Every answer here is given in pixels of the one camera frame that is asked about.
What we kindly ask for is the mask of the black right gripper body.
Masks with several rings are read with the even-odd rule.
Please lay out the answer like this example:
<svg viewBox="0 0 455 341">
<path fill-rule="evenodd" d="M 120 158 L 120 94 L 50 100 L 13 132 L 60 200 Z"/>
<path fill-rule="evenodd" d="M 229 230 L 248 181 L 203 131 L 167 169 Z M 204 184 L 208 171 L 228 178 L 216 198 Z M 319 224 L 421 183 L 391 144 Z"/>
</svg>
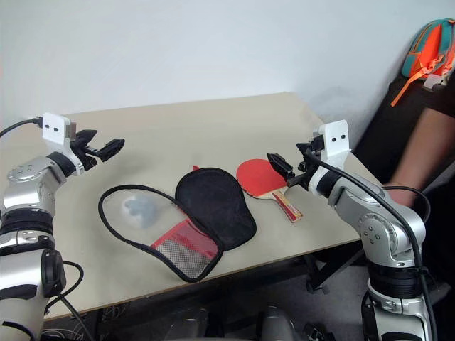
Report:
<svg viewBox="0 0 455 341">
<path fill-rule="evenodd" d="M 322 134 L 313 137 L 309 142 L 312 143 L 312 156 L 303 157 L 303 161 L 299 164 L 298 169 L 302 172 L 300 175 L 295 175 L 293 178 L 287 180 L 287 185 L 293 187 L 300 185 L 304 189 L 309 188 L 309 183 L 313 175 L 319 168 L 316 159 L 321 159 L 321 151 L 324 149 L 324 139 Z"/>
</svg>

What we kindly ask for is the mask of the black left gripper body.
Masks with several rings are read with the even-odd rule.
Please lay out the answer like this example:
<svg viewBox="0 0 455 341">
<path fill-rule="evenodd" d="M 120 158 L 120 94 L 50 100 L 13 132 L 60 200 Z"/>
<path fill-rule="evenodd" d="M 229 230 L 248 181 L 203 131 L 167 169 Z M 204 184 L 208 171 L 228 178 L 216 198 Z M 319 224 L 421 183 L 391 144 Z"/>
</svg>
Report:
<svg viewBox="0 0 455 341">
<path fill-rule="evenodd" d="M 93 156 L 87 153 L 88 142 L 87 141 L 73 141 L 73 153 L 82 163 L 83 169 L 88 171 L 97 165 L 97 161 Z"/>
</svg>

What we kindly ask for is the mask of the person's hand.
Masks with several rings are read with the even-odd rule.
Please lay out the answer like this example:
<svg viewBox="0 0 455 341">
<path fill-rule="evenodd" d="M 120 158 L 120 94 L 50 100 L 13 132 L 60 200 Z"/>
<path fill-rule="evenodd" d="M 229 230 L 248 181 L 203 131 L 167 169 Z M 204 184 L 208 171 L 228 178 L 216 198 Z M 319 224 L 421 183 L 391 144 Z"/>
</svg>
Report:
<svg viewBox="0 0 455 341">
<path fill-rule="evenodd" d="M 386 183 L 383 185 L 384 188 L 388 188 L 387 191 L 390 197 L 398 204 L 411 207 L 415 201 L 416 194 L 410 190 L 403 189 L 389 189 L 389 187 L 402 187 L 399 183 Z"/>
</svg>

